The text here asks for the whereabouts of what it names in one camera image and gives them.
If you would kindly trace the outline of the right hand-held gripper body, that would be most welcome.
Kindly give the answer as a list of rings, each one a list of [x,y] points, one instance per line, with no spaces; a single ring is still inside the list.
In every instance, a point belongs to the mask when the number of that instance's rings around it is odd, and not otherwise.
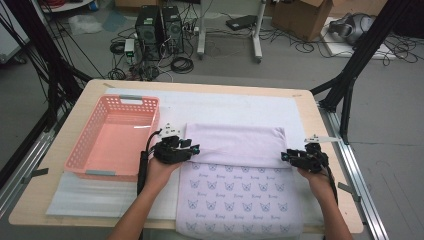
[[[306,138],[304,150],[299,150],[300,156],[292,156],[290,165],[307,170],[312,173],[319,173],[321,170],[329,169],[328,155],[321,151],[321,143],[339,142],[340,138],[329,136],[313,136]]]

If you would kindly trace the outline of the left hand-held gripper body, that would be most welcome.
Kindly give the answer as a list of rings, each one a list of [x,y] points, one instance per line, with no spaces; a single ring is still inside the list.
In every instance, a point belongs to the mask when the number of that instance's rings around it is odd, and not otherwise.
[[[167,123],[161,128],[157,135],[161,138],[152,148],[153,156],[164,164],[176,164],[188,161],[192,154],[190,147],[180,148],[179,137],[180,131],[174,128],[170,123]]]

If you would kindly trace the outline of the lilac printed towel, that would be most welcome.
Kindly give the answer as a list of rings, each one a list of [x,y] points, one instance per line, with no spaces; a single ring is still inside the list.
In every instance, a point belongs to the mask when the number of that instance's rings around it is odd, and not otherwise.
[[[180,168],[176,230],[206,240],[293,238],[303,213],[282,127],[189,124],[200,153]]]

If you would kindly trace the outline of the pink plastic basket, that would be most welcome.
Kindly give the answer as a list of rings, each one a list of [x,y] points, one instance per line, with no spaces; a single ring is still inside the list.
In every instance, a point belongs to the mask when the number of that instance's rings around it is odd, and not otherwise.
[[[84,179],[135,182],[141,152],[159,119],[157,97],[102,95],[64,169]]]

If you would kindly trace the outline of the person's right hand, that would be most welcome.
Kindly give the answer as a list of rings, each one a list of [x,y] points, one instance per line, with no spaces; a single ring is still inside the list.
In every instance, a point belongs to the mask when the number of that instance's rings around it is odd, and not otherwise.
[[[298,168],[297,171],[301,176],[307,179],[310,189],[318,201],[334,199],[330,180],[325,171],[312,173],[300,168]]]

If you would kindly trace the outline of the white floor board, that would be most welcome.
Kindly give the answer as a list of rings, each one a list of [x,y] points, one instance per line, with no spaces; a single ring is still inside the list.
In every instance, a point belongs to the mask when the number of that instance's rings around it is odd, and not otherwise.
[[[331,56],[350,58],[354,53],[353,47],[337,33],[328,32],[329,23],[334,20],[335,18],[333,17],[328,17],[326,19],[320,33],[321,41],[324,43],[324,46]],[[395,55],[385,44],[381,44],[378,50],[374,53],[373,59],[383,60],[384,58],[392,60],[395,59]]]

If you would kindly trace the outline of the small white power device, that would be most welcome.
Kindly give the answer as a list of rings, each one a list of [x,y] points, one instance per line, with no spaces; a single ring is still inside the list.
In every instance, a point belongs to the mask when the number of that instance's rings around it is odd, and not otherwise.
[[[135,40],[126,39],[124,46],[124,54],[129,65],[133,65],[136,62],[136,52],[135,52]]]

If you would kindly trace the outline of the black computer tower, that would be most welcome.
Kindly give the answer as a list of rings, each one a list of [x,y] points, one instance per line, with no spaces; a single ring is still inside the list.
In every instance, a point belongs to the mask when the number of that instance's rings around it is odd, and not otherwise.
[[[140,8],[135,29],[145,60],[160,59],[160,44],[164,40],[160,8],[157,5],[143,5]]]
[[[162,8],[164,32],[168,51],[172,54],[184,52],[182,21],[177,6]]]

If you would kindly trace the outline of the open cardboard box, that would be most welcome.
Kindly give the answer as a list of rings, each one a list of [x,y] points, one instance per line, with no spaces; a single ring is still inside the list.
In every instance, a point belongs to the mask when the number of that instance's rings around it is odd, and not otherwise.
[[[280,0],[274,8],[272,26],[312,41],[320,35],[333,0]]]

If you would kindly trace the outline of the flat black device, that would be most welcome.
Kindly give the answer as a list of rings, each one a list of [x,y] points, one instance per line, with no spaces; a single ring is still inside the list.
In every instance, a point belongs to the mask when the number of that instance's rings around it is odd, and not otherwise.
[[[253,26],[256,23],[257,17],[254,15],[246,15],[226,21],[226,26],[233,31],[238,31]]]

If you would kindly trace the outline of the grey headset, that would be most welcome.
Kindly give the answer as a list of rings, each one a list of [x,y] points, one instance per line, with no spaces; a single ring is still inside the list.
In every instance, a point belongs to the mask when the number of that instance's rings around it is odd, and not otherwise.
[[[331,21],[328,32],[336,33],[347,44],[354,46],[370,30],[373,23],[374,19],[367,14],[347,13],[342,18]]]

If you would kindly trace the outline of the clear plastic bag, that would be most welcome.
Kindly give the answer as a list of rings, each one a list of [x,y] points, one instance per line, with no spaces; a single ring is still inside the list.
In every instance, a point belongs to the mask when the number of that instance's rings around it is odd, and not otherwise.
[[[70,17],[68,23],[73,35],[98,33],[102,30],[101,23],[91,15],[76,15]]]

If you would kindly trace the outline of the round white table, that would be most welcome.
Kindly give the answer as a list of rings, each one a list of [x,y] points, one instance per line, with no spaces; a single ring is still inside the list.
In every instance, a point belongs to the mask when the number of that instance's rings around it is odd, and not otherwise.
[[[38,0],[39,6],[45,12],[63,12],[90,4],[93,0]]]

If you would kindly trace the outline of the white cabinet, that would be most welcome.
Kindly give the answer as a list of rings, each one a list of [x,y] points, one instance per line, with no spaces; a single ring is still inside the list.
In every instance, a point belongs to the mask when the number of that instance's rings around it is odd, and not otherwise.
[[[10,21],[17,34],[27,44],[29,38],[13,15],[10,15]],[[0,23],[0,64],[7,63],[20,49],[20,45]]]

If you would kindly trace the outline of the aluminium rail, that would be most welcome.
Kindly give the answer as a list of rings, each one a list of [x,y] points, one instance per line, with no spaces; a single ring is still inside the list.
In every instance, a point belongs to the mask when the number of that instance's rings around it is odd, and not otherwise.
[[[348,179],[352,197],[359,209],[362,225],[366,227],[373,240],[389,240],[386,228],[368,190],[362,172],[349,142],[345,142],[341,133],[341,121],[335,112],[318,107],[322,117],[328,122],[332,137],[336,137],[336,149],[340,154],[342,169]]]
[[[38,169],[68,115],[68,111],[60,110],[56,121],[49,126],[44,113],[0,171],[0,219],[27,185],[21,179]]]

